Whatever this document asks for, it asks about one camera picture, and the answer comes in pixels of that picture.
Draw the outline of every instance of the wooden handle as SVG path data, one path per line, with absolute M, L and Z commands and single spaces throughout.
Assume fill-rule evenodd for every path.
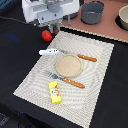
M 85 59 L 85 60 L 90 60 L 90 61 L 93 61 L 93 62 L 96 62 L 96 61 L 97 61 L 96 58 L 84 56 L 84 55 L 81 55 L 81 54 L 78 54 L 78 57 L 79 57 L 79 58 L 82 58 L 82 59 Z
M 63 81 L 66 82 L 66 83 L 69 83 L 71 85 L 74 85 L 76 87 L 79 87 L 79 88 L 85 88 L 85 86 L 83 84 L 75 82 L 75 81 L 72 81 L 72 80 L 69 80 L 67 78 L 64 78 Z

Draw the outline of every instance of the placemat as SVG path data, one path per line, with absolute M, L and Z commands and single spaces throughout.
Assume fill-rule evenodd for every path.
M 39 107 L 49 110 L 84 128 L 88 128 L 102 86 L 105 72 L 114 45 L 102 41 L 60 31 L 48 48 L 59 48 L 97 58 L 97 62 L 82 60 L 83 72 L 72 80 L 85 85 L 84 89 L 56 80 L 62 103 L 53 105 L 48 83 L 55 79 L 45 76 L 44 71 L 56 73 L 55 62 L 64 55 L 43 55 L 32 68 L 25 80 L 15 90 L 14 95 Z

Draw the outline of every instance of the knife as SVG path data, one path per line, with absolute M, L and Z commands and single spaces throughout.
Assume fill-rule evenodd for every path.
M 65 51 L 65 50 L 61 50 L 61 49 L 58 49 L 58 50 L 59 50 L 60 52 L 65 53 L 65 54 L 74 54 L 74 55 L 77 55 L 79 58 L 82 58 L 82 59 L 85 59 L 85 60 L 89 60 L 89 61 L 93 61 L 93 62 L 96 62 L 96 61 L 97 61 L 96 58 L 88 57 L 88 56 L 81 55 L 81 54 L 71 53 L 71 52 L 68 52 L 68 51 Z
M 74 55 L 77 55 L 79 58 L 82 58 L 82 59 L 85 59 L 85 60 L 89 60 L 89 61 L 93 61 L 93 62 L 96 62 L 97 61 L 96 58 L 88 57 L 88 56 L 81 55 L 81 54 L 75 54 L 75 53 L 71 53 L 71 52 L 68 52 L 68 51 L 65 51 L 65 50 L 54 49 L 54 48 L 52 48 L 52 49 L 46 49 L 46 50 L 40 50 L 39 51 L 39 54 L 40 55 L 56 55 L 59 52 L 63 52 L 65 54 L 74 54 Z

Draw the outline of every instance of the beige plate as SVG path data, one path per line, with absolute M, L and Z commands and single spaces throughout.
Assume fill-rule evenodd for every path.
M 66 54 L 56 61 L 56 70 L 63 77 L 75 77 L 83 70 L 83 63 L 79 57 Z

